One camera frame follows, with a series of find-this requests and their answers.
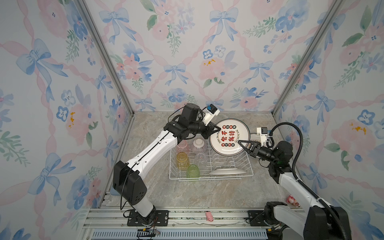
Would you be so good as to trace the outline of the clear glass cup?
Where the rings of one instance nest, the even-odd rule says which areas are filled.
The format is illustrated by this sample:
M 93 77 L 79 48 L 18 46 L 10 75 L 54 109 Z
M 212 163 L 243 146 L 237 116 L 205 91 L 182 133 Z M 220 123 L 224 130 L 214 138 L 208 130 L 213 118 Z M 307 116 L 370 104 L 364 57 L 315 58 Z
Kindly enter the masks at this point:
M 199 166 L 199 167 L 205 167 L 208 163 L 208 158 L 207 158 L 207 155 L 203 152 L 200 152 L 200 153 L 197 153 L 195 155 L 195 163 Z

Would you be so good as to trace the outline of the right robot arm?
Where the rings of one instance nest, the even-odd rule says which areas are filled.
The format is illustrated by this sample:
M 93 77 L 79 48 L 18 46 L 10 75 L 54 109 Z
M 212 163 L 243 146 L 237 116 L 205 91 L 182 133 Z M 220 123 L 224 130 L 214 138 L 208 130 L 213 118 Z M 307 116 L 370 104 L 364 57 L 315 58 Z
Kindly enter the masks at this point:
M 299 214 L 283 202 L 267 202 L 264 212 L 255 219 L 269 226 L 283 224 L 305 240 L 350 240 L 352 238 L 348 213 L 335 207 L 312 191 L 294 175 L 289 161 L 293 146 L 281 141 L 272 150 L 259 142 L 239 141 L 245 152 L 269 162 L 270 176 L 299 203 L 304 213 Z

